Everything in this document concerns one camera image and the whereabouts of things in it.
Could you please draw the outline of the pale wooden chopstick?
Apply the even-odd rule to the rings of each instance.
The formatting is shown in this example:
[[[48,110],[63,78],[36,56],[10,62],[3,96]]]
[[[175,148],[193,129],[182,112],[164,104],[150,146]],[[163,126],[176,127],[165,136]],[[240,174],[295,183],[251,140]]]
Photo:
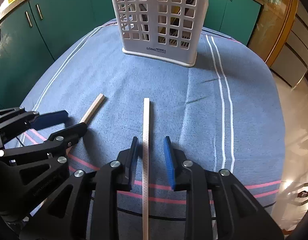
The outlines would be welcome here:
[[[142,239],[149,240],[149,98],[143,100],[142,127]]]

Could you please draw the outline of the light wooden chopstick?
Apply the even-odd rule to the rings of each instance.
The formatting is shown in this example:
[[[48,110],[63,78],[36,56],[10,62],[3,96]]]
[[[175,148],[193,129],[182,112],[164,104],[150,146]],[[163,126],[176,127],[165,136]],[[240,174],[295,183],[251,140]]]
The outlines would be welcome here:
[[[96,99],[93,101],[93,103],[91,104],[91,106],[88,108],[88,110],[86,111],[86,113],[83,115],[83,117],[81,118],[81,120],[79,121],[79,123],[85,123],[88,124],[89,121],[92,119],[92,117],[94,116],[95,112],[98,110],[98,108],[100,107],[100,105],[102,104],[102,102],[104,101],[105,96],[103,94],[99,94]]]

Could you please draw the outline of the teal lower cabinets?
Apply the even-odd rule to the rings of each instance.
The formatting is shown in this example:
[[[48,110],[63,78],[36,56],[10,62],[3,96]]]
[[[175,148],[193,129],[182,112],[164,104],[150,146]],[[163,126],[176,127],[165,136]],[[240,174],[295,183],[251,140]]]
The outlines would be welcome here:
[[[262,6],[209,0],[204,26],[247,44]],[[111,0],[21,0],[0,17],[0,109],[19,106],[71,45],[114,16]]]

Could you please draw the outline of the blue striped tablecloth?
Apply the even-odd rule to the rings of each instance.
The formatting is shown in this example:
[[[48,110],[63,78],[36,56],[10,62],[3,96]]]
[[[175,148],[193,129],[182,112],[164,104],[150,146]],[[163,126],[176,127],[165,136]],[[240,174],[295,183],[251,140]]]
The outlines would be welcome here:
[[[0,90],[2,107],[47,113],[66,110],[81,120],[105,96],[86,135],[71,150],[72,169],[97,171],[142,138],[143,100],[150,101],[149,237],[183,239],[186,193],[169,183],[164,138],[208,171],[227,169],[271,213],[285,155],[285,125],[274,78],[240,42],[203,30],[191,68],[126,55],[117,23],[96,27],[55,62],[13,55],[17,83]]]

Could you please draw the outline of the white perforated utensil holder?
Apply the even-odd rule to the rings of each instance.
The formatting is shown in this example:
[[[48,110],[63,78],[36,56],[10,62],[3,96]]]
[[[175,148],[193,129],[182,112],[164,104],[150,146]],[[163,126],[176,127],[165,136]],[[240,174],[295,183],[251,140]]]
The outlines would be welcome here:
[[[192,67],[209,0],[112,0],[125,54]]]

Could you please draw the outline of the silver refrigerator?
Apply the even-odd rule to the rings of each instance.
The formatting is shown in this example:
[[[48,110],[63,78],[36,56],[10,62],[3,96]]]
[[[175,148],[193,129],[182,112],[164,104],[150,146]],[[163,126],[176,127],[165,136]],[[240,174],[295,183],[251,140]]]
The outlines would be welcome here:
[[[299,2],[291,31],[271,70],[290,87],[296,87],[308,72],[308,13]]]

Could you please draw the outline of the glass sliding door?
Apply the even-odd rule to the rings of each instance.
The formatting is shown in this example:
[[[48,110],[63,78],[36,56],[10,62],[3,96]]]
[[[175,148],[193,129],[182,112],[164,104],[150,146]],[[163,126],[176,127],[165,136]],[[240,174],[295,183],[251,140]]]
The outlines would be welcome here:
[[[298,9],[298,0],[259,1],[262,6],[248,48],[270,67],[291,31]]]

